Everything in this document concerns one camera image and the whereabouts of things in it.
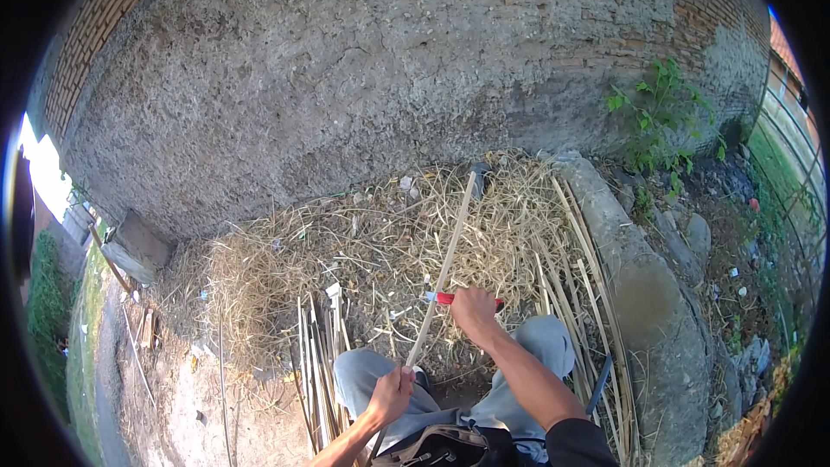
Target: person's right hand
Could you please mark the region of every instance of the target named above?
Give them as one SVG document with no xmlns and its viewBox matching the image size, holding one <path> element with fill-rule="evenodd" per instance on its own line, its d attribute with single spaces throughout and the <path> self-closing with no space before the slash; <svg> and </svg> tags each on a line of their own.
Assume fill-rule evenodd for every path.
<svg viewBox="0 0 830 467">
<path fill-rule="evenodd" d="M 398 420 L 407 410 L 414 381 L 415 372 L 408 366 L 395 367 L 378 379 L 364 414 L 379 430 Z"/>
<path fill-rule="evenodd" d="M 474 285 L 457 288 L 450 305 L 450 314 L 467 337 L 483 348 L 484 338 L 501 331 L 495 322 L 495 296 Z"/>
</svg>

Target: green hedge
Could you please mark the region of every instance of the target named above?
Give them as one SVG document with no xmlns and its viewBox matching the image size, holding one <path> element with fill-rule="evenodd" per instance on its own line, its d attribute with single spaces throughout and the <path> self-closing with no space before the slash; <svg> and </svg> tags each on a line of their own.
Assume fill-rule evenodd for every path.
<svg viewBox="0 0 830 467">
<path fill-rule="evenodd" d="M 47 388 L 67 421 L 67 358 L 58 351 L 55 336 L 67 336 L 69 290 L 70 282 L 58 265 L 55 238 L 43 230 L 37 234 L 32 254 L 26 327 Z"/>
</svg>

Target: black bag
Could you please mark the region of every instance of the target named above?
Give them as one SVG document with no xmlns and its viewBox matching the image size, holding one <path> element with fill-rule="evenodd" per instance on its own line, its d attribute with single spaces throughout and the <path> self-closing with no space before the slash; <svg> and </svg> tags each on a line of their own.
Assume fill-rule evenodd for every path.
<svg viewBox="0 0 830 467">
<path fill-rule="evenodd" d="M 519 467 L 523 465 L 504 429 L 435 424 L 413 444 L 379 455 L 378 467 Z"/>
</svg>

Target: roof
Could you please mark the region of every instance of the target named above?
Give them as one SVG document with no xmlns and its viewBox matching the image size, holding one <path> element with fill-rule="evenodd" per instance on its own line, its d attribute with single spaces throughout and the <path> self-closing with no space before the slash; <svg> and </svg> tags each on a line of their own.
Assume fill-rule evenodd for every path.
<svg viewBox="0 0 830 467">
<path fill-rule="evenodd" d="M 772 15 L 769 16 L 769 46 L 781 57 L 784 64 L 789 67 L 789 70 L 798 77 L 799 82 L 804 85 L 801 70 L 798 69 L 798 64 L 795 63 L 793 49 L 789 47 L 787 38 L 784 37 L 783 31 L 781 30 L 781 25 L 779 25 L 778 21 Z"/>
</svg>

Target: metal fence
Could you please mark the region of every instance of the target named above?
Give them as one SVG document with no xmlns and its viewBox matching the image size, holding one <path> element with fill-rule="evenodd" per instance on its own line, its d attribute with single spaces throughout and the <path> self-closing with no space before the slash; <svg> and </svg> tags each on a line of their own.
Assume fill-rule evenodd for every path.
<svg viewBox="0 0 830 467">
<path fill-rule="evenodd" d="M 814 118 L 803 108 L 804 91 L 791 85 L 784 69 L 781 74 L 770 66 L 748 147 L 757 163 L 754 169 L 773 186 L 772 200 L 778 203 L 773 209 L 779 209 L 784 230 L 795 237 L 799 276 L 807 280 L 815 307 L 827 240 L 826 175 Z"/>
</svg>

